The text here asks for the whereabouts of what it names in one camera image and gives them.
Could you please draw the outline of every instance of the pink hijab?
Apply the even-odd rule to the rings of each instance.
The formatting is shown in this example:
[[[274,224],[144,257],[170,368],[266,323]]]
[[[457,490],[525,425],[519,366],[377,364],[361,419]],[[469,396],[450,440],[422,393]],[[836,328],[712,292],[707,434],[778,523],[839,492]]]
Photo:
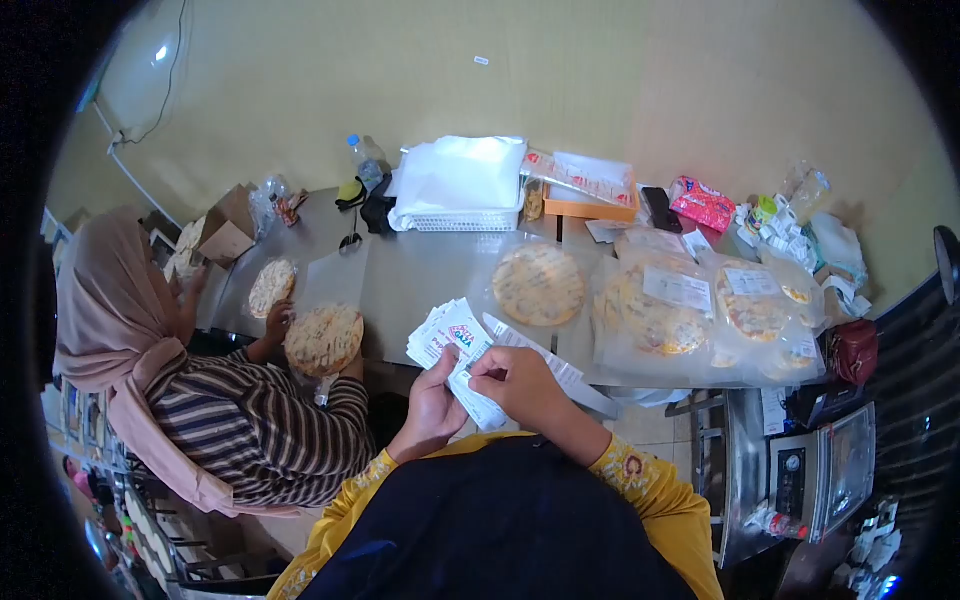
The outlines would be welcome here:
[[[106,391],[117,436],[184,500],[205,513],[299,516],[294,507],[242,507],[233,487],[193,463],[163,434],[143,391],[186,350],[176,337],[177,303],[132,208],[92,219],[74,236],[57,281],[59,372],[78,390]]]

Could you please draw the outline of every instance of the pizza logo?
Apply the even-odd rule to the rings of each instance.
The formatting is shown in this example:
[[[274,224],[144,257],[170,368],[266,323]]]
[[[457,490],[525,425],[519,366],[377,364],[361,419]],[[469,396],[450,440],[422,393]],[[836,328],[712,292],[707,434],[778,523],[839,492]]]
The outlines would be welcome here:
[[[454,339],[460,340],[460,343],[467,348],[469,348],[473,344],[473,340],[476,339],[474,335],[470,333],[469,329],[467,329],[466,325],[457,325],[455,327],[451,327],[449,331],[450,335],[453,336]]]

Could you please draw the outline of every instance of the smartphone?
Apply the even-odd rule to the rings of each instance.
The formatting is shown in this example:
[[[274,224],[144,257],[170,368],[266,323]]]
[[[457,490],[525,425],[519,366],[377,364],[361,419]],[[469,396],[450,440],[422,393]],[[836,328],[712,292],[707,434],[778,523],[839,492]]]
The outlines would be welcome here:
[[[644,187],[642,191],[643,197],[650,205],[655,228],[672,233],[680,233],[684,230],[680,219],[677,218],[677,213],[670,210],[670,199],[666,197],[662,187]]]

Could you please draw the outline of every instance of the yellow embroidered top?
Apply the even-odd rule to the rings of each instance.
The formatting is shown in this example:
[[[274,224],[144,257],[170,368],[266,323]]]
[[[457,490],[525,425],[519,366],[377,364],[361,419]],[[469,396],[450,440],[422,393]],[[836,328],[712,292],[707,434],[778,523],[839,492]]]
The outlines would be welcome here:
[[[467,454],[490,440],[534,435],[527,432],[469,436],[421,460],[435,456]],[[344,482],[324,516],[313,526],[306,550],[276,580],[267,600],[293,600],[300,596],[317,572],[337,551],[383,481],[396,468],[384,450],[367,468]],[[710,507],[690,484],[677,481],[677,468],[652,454],[637,452],[613,436],[610,446],[590,472],[617,489],[634,505],[650,543],[673,565],[697,598],[723,598],[710,541]]]

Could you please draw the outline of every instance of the dark blue hijab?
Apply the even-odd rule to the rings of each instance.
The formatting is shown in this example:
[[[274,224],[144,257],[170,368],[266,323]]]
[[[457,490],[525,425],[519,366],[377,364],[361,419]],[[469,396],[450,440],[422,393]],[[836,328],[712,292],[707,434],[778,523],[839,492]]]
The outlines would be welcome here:
[[[514,597],[696,596],[634,507],[542,436],[401,466],[300,595]]]

